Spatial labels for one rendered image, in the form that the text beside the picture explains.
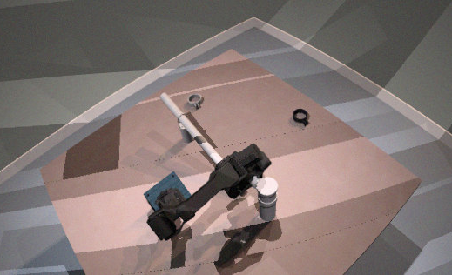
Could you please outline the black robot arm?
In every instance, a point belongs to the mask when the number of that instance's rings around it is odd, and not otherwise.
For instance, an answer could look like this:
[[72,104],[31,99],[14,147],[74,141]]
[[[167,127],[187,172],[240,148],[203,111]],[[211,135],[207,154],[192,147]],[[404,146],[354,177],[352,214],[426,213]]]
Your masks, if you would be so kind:
[[[219,191],[235,186],[248,172],[247,168],[263,159],[263,155],[256,144],[251,144],[244,150],[235,151],[226,156],[215,166],[209,180],[193,195],[185,199],[177,188],[167,188],[160,192],[155,203],[160,207],[153,212],[147,224],[156,233],[159,240],[167,241],[180,234],[182,226],[195,216],[207,201],[211,200]],[[181,227],[176,230],[174,223],[176,213],[182,218]]]

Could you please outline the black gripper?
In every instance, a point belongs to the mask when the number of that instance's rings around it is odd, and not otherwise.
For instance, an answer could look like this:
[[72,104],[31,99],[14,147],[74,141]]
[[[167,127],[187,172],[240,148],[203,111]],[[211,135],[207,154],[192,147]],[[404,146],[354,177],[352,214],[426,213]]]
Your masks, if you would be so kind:
[[246,175],[242,180],[240,180],[235,186],[225,189],[225,192],[229,196],[229,198],[236,199],[240,195],[239,190],[244,192],[247,189],[253,187],[249,180],[253,176],[255,176],[254,175],[255,173],[260,178],[262,178],[262,173],[271,165],[272,162],[267,158],[267,155],[263,151],[261,151],[261,153],[263,155],[263,159],[246,169],[248,175]]

